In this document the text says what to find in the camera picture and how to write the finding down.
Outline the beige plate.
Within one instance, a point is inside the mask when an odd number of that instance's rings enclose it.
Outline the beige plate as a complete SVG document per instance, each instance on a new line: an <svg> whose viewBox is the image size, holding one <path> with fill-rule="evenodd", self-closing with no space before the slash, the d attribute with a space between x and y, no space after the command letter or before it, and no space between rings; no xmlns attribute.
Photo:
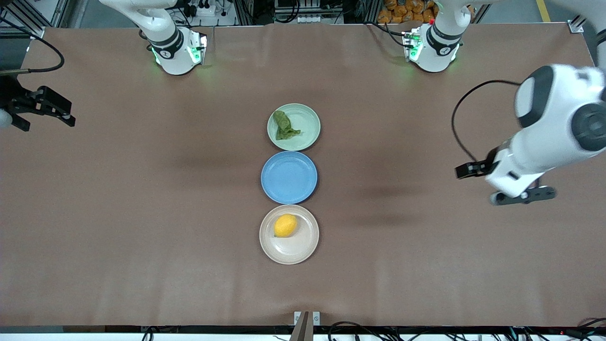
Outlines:
<svg viewBox="0 0 606 341"><path fill-rule="evenodd" d="M275 235L275 223L283 215L292 215L296 227L289 236ZM259 242L267 257L281 265L296 265L308 259L320 241L320 226L312 213L299 205L281 205L262 220Z"/></svg>

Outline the brown table cover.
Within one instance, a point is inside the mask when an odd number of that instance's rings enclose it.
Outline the brown table cover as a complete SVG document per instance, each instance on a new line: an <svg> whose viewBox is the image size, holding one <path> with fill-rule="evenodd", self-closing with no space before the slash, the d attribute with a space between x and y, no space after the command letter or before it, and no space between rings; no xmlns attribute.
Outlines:
<svg viewBox="0 0 606 341"><path fill-rule="evenodd" d="M205 64L158 67L132 28L50 29L76 125L0 130L0 324L569 326L606 317L606 153L558 196L495 207L450 129L460 97L541 65L591 65L560 24L481 24L445 72L362 25L204 29ZM314 254L279 265L259 228L271 112L313 108Z"/></svg>

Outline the green lettuce leaf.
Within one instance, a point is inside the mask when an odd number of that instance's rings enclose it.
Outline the green lettuce leaf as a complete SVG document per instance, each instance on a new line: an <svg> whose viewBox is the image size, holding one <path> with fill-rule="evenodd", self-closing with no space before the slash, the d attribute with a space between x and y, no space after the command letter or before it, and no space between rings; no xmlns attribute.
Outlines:
<svg viewBox="0 0 606 341"><path fill-rule="evenodd" d="M277 110L271 116L276 124L275 138L277 140L288 140L301 133L301 130L292 127L292 122L284 111Z"/></svg>

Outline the yellow lemon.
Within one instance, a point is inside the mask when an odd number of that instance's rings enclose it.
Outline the yellow lemon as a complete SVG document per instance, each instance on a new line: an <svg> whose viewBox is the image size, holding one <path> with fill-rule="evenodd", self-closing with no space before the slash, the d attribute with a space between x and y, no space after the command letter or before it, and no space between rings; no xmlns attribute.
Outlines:
<svg viewBox="0 0 606 341"><path fill-rule="evenodd" d="M277 238L288 238L297 229L297 216L292 214L284 214L279 216L274 223L274 236Z"/></svg>

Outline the light green plate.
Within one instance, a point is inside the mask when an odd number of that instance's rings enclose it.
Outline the light green plate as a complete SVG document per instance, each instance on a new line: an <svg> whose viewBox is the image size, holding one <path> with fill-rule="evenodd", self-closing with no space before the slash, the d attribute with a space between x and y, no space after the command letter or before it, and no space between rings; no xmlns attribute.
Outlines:
<svg viewBox="0 0 606 341"><path fill-rule="evenodd" d="M299 130L299 134L286 139L277 139L278 125L273 114L267 121L267 135L270 141L284 151L303 151L311 147L320 136L320 117L309 106L299 103L289 103L280 106L274 112L281 111L290 120L291 128Z"/></svg>

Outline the white power strip with plugs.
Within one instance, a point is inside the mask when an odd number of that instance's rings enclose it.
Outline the white power strip with plugs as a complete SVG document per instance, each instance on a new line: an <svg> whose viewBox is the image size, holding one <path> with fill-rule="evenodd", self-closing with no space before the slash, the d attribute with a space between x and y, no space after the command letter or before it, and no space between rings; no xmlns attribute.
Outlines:
<svg viewBox="0 0 606 341"><path fill-rule="evenodd" d="M184 0L183 12L188 18L210 18L216 13L216 6L210 0Z"/></svg>

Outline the blue plate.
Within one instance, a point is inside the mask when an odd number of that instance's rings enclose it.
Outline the blue plate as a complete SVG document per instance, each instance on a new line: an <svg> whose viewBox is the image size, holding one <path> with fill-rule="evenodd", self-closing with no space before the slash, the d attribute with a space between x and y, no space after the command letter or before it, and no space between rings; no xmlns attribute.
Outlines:
<svg viewBox="0 0 606 341"><path fill-rule="evenodd" d="M270 157L260 171L260 185L273 201L291 205L302 203L316 190L318 171L307 155L283 151Z"/></svg>

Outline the pile of orange items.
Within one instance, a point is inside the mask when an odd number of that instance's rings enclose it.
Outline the pile of orange items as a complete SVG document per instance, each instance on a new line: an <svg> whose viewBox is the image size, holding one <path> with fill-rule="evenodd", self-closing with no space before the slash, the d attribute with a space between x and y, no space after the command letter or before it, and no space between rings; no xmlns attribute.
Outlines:
<svg viewBox="0 0 606 341"><path fill-rule="evenodd" d="M432 23L439 9L433 0L382 0L376 20L379 24Z"/></svg>

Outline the grey metal bracket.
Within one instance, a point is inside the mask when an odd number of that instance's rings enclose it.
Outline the grey metal bracket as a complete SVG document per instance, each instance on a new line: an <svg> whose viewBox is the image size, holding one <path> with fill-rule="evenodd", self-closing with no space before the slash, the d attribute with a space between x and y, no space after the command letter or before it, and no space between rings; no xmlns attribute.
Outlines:
<svg viewBox="0 0 606 341"><path fill-rule="evenodd" d="M321 325L319 311L294 312L294 330L289 341L314 341L314 328Z"/></svg>

